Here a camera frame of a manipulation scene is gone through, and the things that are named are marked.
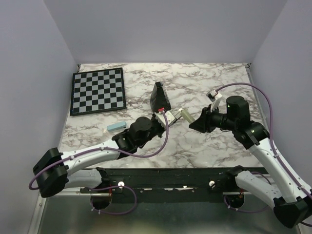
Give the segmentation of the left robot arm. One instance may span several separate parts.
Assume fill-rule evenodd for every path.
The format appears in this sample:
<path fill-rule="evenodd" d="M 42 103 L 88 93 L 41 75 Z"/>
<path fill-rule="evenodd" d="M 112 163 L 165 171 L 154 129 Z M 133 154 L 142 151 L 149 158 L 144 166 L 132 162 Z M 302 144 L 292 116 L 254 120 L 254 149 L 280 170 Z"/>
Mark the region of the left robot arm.
<path fill-rule="evenodd" d="M 44 198 L 54 196 L 65 188 L 90 187 L 86 179 L 78 179 L 79 171 L 127 156 L 149 158 L 159 154 L 168 142 L 170 126 L 180 118 L 180 113 L 172 114 L 161 109 L 152 118 L 139 117 L 128 129 L 103 143 L 71 152 L 51 148 L 33 167 L 34 177 L 28 187 L 39 190 Z M 154 137 L 165 137 L 161 147 L 154 153 L 138 155 L 137 150 Z"/>

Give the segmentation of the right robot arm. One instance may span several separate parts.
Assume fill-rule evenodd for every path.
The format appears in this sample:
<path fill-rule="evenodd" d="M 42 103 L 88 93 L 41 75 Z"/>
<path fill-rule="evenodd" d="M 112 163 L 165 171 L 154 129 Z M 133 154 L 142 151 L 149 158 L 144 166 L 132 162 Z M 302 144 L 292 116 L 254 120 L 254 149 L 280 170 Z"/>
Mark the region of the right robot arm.
<path fill-rule="evenodd" d="M 225 187 L 230 191 L 241 188 L 252 193 L 272 208 L 276 218 L 287 228 L 310 217 L 311 186 L 285 160 L 265 127 L 251 120 L 248 102 L 241 96 L 231 96 L 226 99 L 226 108 L 224 114 L 211 105 L 203 108 L 200 117 L 189 127 L 201 133 L 211 133 L 215 128 L 231 131 L 234 138 L 259 160 L 276 185 L 271 186 L 237 166 L 225 177 Z"/>

